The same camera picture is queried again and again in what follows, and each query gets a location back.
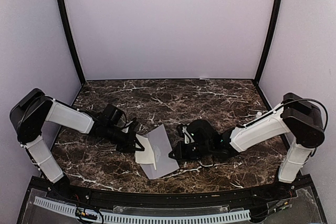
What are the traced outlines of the grey paper envelope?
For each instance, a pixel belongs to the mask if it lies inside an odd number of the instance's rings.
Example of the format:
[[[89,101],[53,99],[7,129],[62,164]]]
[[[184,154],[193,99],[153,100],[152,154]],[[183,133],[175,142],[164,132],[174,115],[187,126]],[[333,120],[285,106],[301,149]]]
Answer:
[[[177,161],[168,156],[172,147],[163,124],[143,137],[148,138],[153,148],[156,161],[156,170],[153,165],[140,164],[148,179],[158,179],[179,169]]]

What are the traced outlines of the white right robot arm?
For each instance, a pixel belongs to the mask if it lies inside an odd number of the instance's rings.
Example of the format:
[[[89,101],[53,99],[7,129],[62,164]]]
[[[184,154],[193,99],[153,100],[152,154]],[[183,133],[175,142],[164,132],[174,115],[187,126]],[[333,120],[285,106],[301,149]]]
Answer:
[[[294,139],[278,170],[278,180],[268,188],[273,200],[280,199],[316,149],[325,140],[328,117],[326,107],[317,100],[287,93],[283,101],[254,120],[218,133],[204,119],[179,124],[183,138],[169,153],[176,161],[198,161],[205,156],[228,160],[275,136],[291,133]]]

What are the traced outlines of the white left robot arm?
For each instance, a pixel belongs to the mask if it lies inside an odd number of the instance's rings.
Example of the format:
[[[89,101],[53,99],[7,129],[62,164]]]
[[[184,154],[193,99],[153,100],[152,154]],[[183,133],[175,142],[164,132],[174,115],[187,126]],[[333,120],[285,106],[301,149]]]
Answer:
[[[120,126],[123,116],[125,113],[112,104],[107,104],[97,115],[76,109],[46,95],[39,88],[27,93],[9,113],[20,146],[44,177],[54,184],[54,193],[63,201],[74,197],[74,189],[63,181],[66,175],[51,152],[52,144],[48,143],[44,130],[54,124],[55,137],[62,127],[66,127],[81,134],[105,138],[121,153],[145,151],[136,133],[137,120]]]

